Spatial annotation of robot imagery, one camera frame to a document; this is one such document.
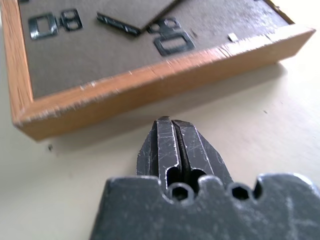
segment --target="wooden tray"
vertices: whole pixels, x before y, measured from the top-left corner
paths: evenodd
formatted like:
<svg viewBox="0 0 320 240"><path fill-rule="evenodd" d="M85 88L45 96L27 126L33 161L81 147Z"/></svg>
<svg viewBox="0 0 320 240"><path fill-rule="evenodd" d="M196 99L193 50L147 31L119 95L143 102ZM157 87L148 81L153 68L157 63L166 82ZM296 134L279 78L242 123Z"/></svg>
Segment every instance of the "wooden tray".
<svg viewBox="0 0 320 240"><path fill-rule="evenodd" d="M175 17L195 48L161 56L158 35L96 20L108 0L0 1L12 121L37 141L291 57L315 32L271 0L187 0L164 18ZM31 39L31 17L70 8L83 29Z"/></svg>

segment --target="wooden frame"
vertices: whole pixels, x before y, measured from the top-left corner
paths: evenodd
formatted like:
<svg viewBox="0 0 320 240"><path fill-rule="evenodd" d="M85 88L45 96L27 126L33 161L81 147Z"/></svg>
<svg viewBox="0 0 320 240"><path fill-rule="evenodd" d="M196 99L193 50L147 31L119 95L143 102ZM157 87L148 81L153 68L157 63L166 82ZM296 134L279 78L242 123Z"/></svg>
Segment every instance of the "wooden frame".
<svg viewBox="0 0 320 240"><path fill-rule="evenodd" d="M13 124L39 141L295 55L315 30L265 1L290 25L34 100L18 0L1 0Z"/></svg>

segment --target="black metal tool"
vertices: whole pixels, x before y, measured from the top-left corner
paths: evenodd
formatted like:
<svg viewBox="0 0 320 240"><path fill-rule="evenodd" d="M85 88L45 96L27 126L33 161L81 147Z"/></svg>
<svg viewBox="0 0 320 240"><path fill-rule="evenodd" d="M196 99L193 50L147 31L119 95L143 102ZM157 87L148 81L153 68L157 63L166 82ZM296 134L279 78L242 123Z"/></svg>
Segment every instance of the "black metal tool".
<svg viewBox="0 0 320 240"><path fill-rule="evenodd" d="M91 240L317 240L320 192L299 174L234 183L189 122L154 122L136 177L107 181Z"/></svg>

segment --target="white table surface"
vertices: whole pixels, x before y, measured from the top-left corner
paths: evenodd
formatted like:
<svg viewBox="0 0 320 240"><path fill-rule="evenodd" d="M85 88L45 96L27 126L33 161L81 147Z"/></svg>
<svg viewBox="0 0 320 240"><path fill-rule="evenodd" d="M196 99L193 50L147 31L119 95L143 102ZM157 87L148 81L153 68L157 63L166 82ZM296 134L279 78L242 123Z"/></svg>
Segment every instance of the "white table surface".
<svg viewBox="0 0 320 240"><path fill-rule="evenodd" d="M278 2L319 28L317 1ZM292 172L320 186L320 33L278 64L35 143L11 122L0 29L0 240L88 240L106 179L135 174L153 120L165 115L194 123L237 182Z"/></svg>

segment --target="gray felt surface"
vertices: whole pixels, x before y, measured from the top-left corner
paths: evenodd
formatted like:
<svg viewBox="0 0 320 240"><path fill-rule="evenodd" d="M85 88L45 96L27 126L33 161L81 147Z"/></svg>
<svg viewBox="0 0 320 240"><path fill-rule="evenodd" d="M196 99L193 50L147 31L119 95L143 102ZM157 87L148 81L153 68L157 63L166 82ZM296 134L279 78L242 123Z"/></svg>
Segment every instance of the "gray felt surface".
<svg viewBox="0 0 320 240"><path fill-rule="evenodd" d="M153 44L157 34L145 32L133 37L98 22L97 11L107 3L108 0L31 0L20 4L35 99L178 56L159 54ZM60 28L58 36L31 40L30 17L47 12L58 17L70 8L77 8L82 30L66 32ZM176 17L192 37L193 51L226 43L230 33L243 39L288 25L262 0L183 0L166 16Z"/></svg>
<svg viewBox="0 0 320 240"><path fill-rule="evenodd" d="M177 0L109 0L101 13L143 30Z"/></svg>

